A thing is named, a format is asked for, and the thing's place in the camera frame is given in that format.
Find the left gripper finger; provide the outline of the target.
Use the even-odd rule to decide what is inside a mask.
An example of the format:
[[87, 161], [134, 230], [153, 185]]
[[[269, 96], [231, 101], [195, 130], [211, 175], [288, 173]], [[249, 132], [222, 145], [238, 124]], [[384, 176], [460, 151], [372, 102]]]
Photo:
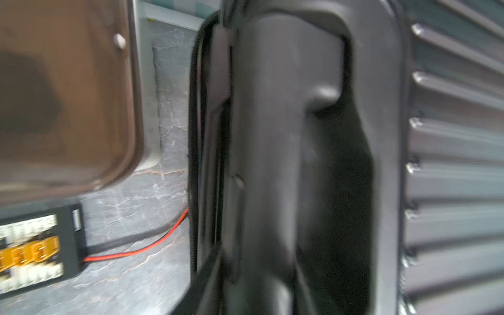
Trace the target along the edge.
[[216, 244], [171, 314], [220, 314], [222, 256], [222, 246]]

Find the black hard-shell suitcase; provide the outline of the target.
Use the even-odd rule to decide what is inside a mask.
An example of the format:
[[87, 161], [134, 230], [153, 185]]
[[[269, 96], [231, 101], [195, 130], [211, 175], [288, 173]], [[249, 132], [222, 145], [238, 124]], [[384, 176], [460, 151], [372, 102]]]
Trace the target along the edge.
[[189, 97], [220, 314], [503, 313], [502, 1], [222, 1]]

